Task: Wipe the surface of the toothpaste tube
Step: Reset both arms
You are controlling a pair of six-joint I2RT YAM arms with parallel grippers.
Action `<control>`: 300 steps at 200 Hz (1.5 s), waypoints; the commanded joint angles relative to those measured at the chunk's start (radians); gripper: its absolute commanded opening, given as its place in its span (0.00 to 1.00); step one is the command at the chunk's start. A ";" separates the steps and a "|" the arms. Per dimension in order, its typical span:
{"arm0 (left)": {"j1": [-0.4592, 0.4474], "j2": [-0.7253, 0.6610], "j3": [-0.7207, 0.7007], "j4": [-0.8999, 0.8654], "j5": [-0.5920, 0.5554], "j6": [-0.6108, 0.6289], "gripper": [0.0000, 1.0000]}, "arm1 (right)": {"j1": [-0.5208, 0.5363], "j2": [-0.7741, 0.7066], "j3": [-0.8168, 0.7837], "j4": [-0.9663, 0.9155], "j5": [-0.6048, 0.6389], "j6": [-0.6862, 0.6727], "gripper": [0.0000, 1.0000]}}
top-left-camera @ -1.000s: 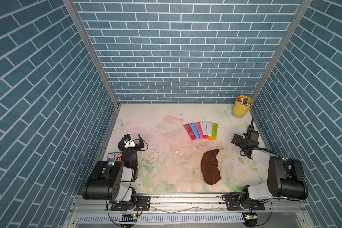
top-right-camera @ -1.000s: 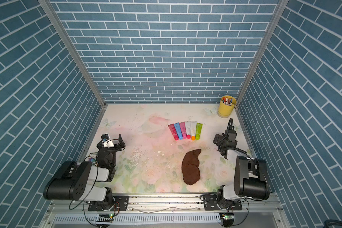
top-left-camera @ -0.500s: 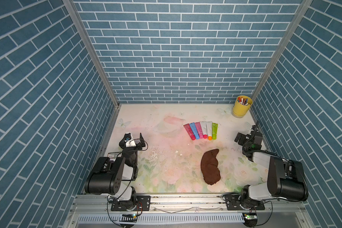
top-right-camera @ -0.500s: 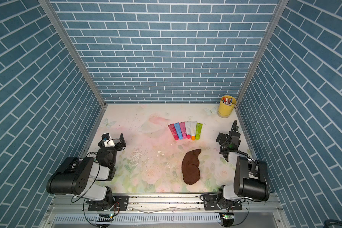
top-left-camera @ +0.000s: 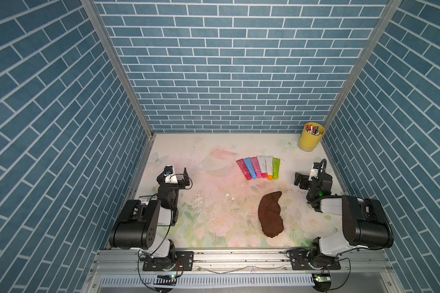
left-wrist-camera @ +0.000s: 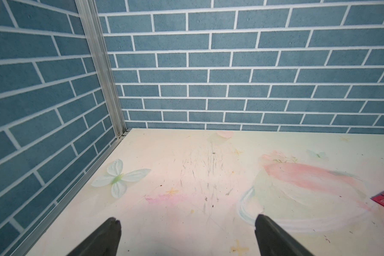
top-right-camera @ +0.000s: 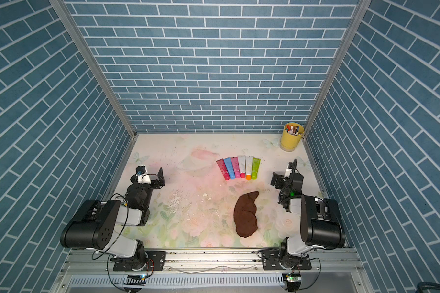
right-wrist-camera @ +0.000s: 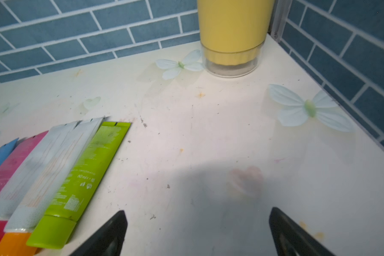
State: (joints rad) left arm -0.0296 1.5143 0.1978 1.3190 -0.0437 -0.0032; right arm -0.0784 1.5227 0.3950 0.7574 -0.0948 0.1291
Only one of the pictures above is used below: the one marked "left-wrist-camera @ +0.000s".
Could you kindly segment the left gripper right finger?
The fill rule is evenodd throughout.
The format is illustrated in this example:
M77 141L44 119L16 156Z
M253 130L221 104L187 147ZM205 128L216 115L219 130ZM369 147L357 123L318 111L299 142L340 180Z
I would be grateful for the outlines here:
M313 256L309 250L266 215L257 216L255 228L261 256Z

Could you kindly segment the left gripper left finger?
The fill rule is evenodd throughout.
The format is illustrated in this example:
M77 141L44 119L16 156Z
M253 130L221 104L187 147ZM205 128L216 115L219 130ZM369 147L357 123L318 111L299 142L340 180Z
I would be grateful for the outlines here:
M116 256L121 234L120 221L108 218L67 256Z

